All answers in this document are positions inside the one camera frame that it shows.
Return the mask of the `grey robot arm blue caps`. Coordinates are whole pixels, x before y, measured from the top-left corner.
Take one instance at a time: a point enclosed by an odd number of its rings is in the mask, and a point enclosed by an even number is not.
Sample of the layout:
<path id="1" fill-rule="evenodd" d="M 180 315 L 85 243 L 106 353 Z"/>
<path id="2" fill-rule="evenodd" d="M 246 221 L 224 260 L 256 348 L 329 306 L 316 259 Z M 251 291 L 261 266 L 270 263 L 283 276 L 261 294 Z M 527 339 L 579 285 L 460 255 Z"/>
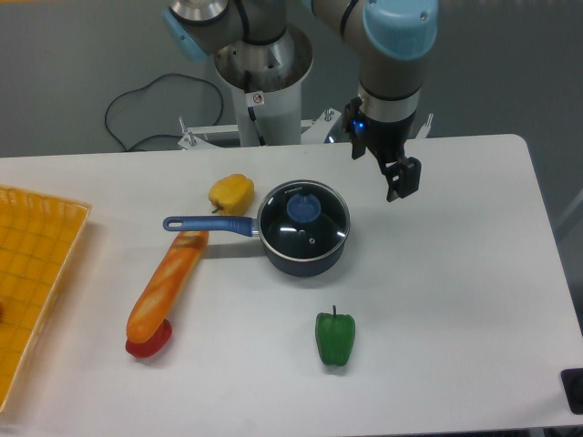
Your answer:
<path id="1" fill-rule="evenodd" d="M 358 56 L 357 94 L 344 107 L 353 158 L 372 154 L 389 200 L 416 192 L 421 163 L 404 144 L 413 124 L 428 54 L 437 34 L 435 1 L 309 1 L 310 13 Z M 300 140 L 302 81 L 310 39 L 282 1 L 173 1 L 164 21 L 183 53 L 211 57 L 232 91 L 244 146 Z"/>

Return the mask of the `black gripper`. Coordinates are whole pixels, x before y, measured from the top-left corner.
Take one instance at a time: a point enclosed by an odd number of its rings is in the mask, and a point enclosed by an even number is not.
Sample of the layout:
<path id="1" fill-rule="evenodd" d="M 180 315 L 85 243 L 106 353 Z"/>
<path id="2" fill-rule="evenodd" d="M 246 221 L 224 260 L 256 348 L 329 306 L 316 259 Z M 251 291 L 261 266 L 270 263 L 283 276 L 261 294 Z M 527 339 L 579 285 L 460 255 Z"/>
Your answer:
<path id="1" fill-rule="evenodd" d="M 363 109 L 362 99 L 355 97 L 343 110 L 343 131 L 352 143 L 352 159 L 361 158 L 369 150 L 383 165 L 388 202 L 410 196 L 419 189 L 421 177 L 421 162 L 406 157 L 404 152 L 415 112 L 397 121 L 384 122 L 365 115 Z"/>

